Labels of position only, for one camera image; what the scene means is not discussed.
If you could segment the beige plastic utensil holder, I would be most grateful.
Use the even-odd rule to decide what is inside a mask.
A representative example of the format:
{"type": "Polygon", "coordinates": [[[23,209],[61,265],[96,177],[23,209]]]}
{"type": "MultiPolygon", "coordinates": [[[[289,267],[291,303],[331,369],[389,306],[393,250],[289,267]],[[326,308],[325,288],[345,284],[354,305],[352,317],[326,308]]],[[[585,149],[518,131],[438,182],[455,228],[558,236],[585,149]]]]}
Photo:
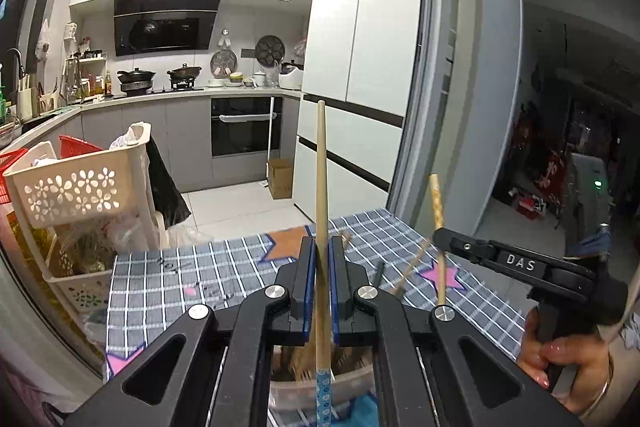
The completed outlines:
{"type": "Polygon", "coordinates": [[[350,413],[356,401],[374,392],[373,355],[370,347],[332,347],[329,369],[316,373],[314,349],[273,348],[268,424],[311,426],[325,407],[333,419],[350,413]]]}

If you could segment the round plate on wall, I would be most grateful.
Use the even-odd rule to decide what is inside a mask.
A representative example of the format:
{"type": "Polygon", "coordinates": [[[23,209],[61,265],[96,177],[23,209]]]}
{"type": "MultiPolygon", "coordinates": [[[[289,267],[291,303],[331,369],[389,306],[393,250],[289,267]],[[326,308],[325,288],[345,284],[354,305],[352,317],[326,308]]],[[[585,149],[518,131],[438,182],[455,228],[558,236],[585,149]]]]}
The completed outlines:
{"type": "Polygon", "coordinates": [[[209,69],[216,79],[228,79],[238,67],[238,59],[233,51],[220,49],[210,59],[209,69]]]}

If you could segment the round patterned pan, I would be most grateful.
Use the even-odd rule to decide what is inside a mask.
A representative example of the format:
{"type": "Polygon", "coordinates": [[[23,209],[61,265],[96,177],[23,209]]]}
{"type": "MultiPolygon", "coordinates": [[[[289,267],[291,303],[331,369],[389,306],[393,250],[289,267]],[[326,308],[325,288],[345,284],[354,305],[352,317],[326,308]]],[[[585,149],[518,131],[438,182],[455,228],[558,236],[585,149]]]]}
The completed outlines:
{"type": "Polygon", "coordinates": [[[285,45],[277,36],[262,36],[256,43],[254,54],[260,66],[265,68],[277,67],[285,58],[285,45]]]}

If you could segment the grey checked tablecloth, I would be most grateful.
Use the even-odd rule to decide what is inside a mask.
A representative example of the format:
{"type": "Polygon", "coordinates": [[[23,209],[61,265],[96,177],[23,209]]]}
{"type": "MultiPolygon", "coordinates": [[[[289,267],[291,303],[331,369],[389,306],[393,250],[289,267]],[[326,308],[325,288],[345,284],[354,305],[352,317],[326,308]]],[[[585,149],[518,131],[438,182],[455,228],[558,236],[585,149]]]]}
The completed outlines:
{"type": "MultiPolygon", "coordinates": [[[[334,218],[333,235],[348,238],[345,257],[391,288],[418,252],[422,236],[385,209],[334,218]]],[[[312,225],[117,256],[106,311],[104,376],[111,378],[195,303],[227,309],[270,286],[285,263],[297,259],[312,225]]],[[[461,262],[447,262],[447,301],[510,357],[520,351],[525,315],[461,262]]]]}

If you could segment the cardboard box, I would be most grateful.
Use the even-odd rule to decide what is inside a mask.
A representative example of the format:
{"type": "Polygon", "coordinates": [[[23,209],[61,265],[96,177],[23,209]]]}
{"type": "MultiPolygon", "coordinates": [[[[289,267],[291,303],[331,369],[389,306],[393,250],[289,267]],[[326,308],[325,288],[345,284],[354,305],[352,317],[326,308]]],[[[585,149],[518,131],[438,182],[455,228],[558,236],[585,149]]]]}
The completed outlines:
{"type": "Polygon", "coordinates": [[[288,158],[272,158],[268,161],[268,187],[273,199],[292,197],[293,164],[288,158]]]}

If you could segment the black range hood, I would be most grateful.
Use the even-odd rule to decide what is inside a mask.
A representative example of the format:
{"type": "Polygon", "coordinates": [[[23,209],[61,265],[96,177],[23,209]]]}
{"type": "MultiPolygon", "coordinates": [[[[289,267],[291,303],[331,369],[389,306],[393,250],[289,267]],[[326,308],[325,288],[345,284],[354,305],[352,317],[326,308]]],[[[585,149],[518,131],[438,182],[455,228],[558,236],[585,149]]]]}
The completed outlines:
{"type": "Polygon", "coordinates": [[[206,50],[221,0],[114,0],[117,56],[206,50]]]}

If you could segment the red basket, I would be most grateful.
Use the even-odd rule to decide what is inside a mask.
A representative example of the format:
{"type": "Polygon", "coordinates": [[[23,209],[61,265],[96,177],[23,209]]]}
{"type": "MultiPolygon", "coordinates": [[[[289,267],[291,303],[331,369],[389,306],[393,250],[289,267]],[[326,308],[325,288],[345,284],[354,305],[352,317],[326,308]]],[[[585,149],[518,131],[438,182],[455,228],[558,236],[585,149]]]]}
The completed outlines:
{"type": "MultiPolygon", "coordinates": [[[[84,154],[101,152],[102,148],[98,147],[90,142],[75,138],[74,136],[61,134],[58,137],[58,143],[60,143],[60,153],[62,158],[71,158],[84,154]]],[[[18,148],[17,150],[11,150],[1,154],[1,167],[0,167],[0,204],[9,204],[11,197],[9,195],[8,188],[6,187],[6,180],[4,174],[13,164],[15,164],[22,156],[28,152],[26,147],[18,148]]]]}

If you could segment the black built-in oven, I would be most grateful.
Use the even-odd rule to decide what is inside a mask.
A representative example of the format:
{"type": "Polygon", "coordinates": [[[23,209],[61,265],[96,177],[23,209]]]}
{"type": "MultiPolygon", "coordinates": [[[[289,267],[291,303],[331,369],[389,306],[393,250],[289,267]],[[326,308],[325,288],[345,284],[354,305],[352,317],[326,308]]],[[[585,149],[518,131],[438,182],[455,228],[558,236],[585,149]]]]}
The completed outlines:
{"type": "Polygon", "coordinates": [[[213,156],[279,150],[282,98],[213,98],[210,104],[210,127],[213,156]]]}

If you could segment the cream flower-cutout basket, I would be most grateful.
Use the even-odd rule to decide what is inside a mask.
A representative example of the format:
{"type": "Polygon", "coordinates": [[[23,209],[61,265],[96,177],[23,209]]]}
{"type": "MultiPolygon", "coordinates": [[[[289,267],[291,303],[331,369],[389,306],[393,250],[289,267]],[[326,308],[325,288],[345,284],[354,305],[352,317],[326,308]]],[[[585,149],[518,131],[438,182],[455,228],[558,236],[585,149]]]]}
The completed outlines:
{"type": "Polygon", "coordinates": [[[35,229],[118,218],[140,220],[139,248],[160,247],[146,146],[58,159],[49,141],[32,147],[4,174],[21,226],[35,229]]]}

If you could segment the blue patterned wooden chopstick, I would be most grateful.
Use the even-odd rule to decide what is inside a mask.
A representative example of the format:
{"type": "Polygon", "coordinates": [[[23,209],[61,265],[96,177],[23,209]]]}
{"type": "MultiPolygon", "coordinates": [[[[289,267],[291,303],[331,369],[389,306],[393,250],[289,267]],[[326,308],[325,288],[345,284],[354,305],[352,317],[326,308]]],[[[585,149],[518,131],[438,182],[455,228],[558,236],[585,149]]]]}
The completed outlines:
{"type": "Polygon", "coordinates": [[[332,322],[329,288],[329,217],[326,185],[326,102],[317,103],[316,150],[316,300],[314,300],[314,337],[316,337],[317,425],[331,425],[332,322]]]}

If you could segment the black wok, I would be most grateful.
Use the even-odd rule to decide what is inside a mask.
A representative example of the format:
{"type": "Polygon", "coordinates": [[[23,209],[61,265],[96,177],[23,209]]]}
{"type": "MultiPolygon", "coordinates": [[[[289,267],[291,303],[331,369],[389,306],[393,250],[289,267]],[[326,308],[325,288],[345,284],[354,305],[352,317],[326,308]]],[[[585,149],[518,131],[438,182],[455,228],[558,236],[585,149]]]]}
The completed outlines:
{"type": "Polygon", "coordinates": [[[120,83],[120,91],[127,96],[142,95],[153,86],[155,72],[135,68],[129,72],[119,70],[117,78],[120,83]]]}

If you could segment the white refrigerator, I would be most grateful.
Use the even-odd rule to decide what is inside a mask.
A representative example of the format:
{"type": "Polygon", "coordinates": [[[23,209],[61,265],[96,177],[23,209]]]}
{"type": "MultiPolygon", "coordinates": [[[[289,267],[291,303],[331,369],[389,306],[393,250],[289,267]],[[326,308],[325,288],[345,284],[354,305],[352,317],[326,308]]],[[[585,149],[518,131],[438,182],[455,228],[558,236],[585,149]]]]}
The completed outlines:
{"type": "Polygon", "coordinates": [[[316,214],[317,105],[326,104],[330,217],[382,208],[399,156],[421,0],[312,0],[293,199],[316,214]]]}

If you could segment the plain wooden chopstick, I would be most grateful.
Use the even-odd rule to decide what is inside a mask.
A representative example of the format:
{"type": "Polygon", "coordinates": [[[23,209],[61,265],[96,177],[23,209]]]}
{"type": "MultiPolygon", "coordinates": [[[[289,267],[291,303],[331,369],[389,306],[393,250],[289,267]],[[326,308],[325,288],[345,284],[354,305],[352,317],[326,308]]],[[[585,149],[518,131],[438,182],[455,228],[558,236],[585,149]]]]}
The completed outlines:
{"type": "Polygon", "coordinates": [[[418,251],[414,255],[414,257],[409,261],[408,267],[402,271],[399,280],[395,283],[393,294],[401,300],[405,295],[405,286],[409,280],[410,275],[414,272],[414,270],[420,265],[420,262],[427,254],[427,251],[432,247],[431,239],[423,239],[420,243],[418,251]]]}

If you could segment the black cloth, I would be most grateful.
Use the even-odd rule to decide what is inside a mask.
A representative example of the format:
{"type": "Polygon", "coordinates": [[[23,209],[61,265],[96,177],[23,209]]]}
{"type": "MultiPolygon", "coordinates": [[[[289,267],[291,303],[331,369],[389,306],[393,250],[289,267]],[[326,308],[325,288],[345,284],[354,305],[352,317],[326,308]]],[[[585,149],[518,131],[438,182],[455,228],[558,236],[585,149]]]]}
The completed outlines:
{"type": "Polygon", "coordinates": [[[166,228],[180,225],[191,216],[191,211],[171,178],[153,138],[146,143],[145,150],[149,158],[148,171],[154,208],[162,214],[166,228]]]}

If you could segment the brown lidded pot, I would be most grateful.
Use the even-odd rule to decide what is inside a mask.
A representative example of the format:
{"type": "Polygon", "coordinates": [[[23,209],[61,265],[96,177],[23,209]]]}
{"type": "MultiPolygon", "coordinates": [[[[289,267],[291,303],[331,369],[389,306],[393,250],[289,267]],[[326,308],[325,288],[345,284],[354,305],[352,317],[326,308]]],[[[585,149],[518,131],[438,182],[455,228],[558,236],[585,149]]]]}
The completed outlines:
{"type": "Polygon", "coordinates": [[[183,63],[181,67],[168,70],[172,91],[189,91],[194,89],[195,79],[201,74],[201,66],[188,66],[183,63]]]}

